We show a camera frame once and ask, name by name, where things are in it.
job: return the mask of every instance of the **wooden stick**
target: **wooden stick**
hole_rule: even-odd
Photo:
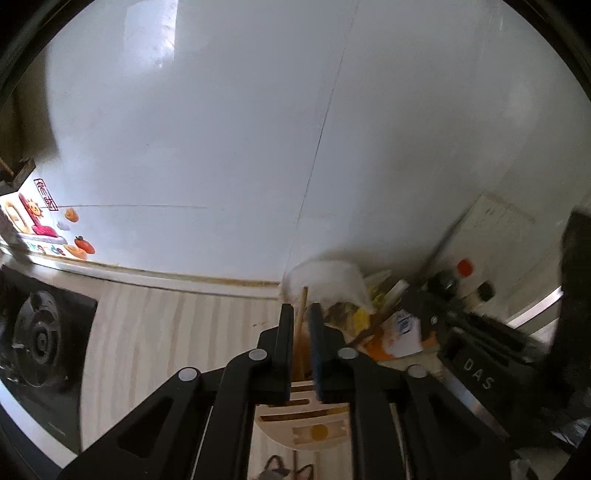
[[[6,165],[6,162],[2,159],[2,157],[0,157],[0,167],[6,170],[11,177],[14,177],[14,172],[12,171],[12,168]]]
[[[301,337],[301,326],[304,323],[304,312],[306,311],[306,302],[308,300],[308,287],[305,286],[301,291],[300,308],[297,311],[297,317],[295,318],[295,332],[294,332],[294,353],[292,363],[294,365],[293,373],[296,381],[301,380],[304,377],[302,356],[300,352],[300,337]]]

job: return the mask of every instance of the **plastic bag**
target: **plastic bag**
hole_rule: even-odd
[[[283,301],[298,305],[302,288],[308,286],[307,304],[320,303],[327,311],[347,302],[375,313],[359,267],[345,261],[314,261],[295,267],[281,283]]]

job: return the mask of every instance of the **black cooktop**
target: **black cooktop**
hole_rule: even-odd
[[[0,380],[31,417],[81,452],[80,386],[97,301],[0,269]]]

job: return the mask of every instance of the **stove burner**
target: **stove burner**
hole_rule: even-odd
[[[14,328],[12,348],[25,381],[33,387],[61,387],[67,380],[67,327],[53,296],[32,293],[22,305]]]

